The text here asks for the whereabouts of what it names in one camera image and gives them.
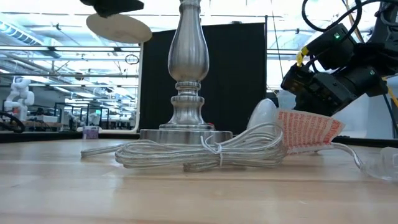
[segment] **table surface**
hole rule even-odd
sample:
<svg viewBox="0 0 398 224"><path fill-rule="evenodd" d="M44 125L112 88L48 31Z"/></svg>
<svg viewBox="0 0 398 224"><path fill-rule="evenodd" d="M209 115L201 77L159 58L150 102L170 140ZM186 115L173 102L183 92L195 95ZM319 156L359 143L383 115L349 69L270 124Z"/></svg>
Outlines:
<svg viewBox="0 0 398 224"><path fill-rule="evenodd" d="M360 173L342 151L290 156L276 169L125 169L123 140L0 144L0 223L397 223L398 186ZM357 148L362 158L378 149Z"/></svg>

